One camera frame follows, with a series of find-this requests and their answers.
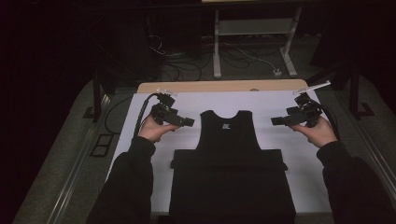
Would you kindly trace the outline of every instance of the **table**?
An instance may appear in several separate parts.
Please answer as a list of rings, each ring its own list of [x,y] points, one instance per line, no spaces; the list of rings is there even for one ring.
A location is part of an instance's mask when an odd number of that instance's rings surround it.
[[[175,149],[195,149],[200,136],[199,114],[208,109],[229,118],[238,110],[253,112],[253,122],[262,149],[281,148],[290,183],[291,196],[297,213],[330,213],[327,190],[322,179],[322,165],[316,158],[317,149],[300,133],[284,126],[273,126],[271,117],[286,116],[286,107],[295,106],[292,91],[304,86],[302,80],[214,81],[182,83],[147,83],[139,87],[125,120],[113,161],[130,146],[131,136],[143,101],[157,87],[178,91],[173,108],[181,117],[195,119],[193,127],[183,127],[162,137],[151,158],[154,171],[152,212],[167,213],[172,188],[173,170],[170,161]],[[256,89],[259,91],[241,91]],[[317,100],[314,92],[310,96]],[[150,100],[148,108],[158,101]]]

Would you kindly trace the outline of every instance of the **black sleeve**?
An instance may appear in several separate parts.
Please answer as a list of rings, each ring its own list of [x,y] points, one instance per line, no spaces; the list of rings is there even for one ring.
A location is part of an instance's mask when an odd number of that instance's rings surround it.
[[[154,151],[146,138],[132,140],[129,151],[115,159],[87,223],[149,223]]]
[[[396,213],[380,179],[362,159],[332,142],[317,154],[335,223],[395,224]]]

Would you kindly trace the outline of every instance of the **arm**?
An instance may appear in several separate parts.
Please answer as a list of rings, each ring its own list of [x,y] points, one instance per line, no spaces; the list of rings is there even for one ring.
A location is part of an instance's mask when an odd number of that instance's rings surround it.
[[[149,223],[153,173],[151,156],[153,143],[164,133],[175,130],[174,125],[158,125],[149,116],[128,152],[114,161],[110,175],[101,190],[87,223]]]
[[[370,166],[352,158],[337,141],[329,122],[320,118],[316,127],[291,127],[319,147],[323,179],[335,223],[396,223],[396,214],[380,179]]]

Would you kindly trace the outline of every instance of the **person's right arm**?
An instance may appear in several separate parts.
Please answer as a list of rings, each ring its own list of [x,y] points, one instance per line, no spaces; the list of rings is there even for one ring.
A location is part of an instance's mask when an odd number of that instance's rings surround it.
[[[323,179],[335,223],[396,223],[396,213],[380,179],[362,159],[352,158],[337,141],[329,121],[320,117],[317,126],[291,127],[319,147]]]

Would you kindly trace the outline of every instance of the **logo on vest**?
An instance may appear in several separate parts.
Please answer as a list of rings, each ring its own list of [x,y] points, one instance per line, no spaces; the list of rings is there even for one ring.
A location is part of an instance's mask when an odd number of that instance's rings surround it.
[[[231,129],[230,124],[223,124],[222,129]]]

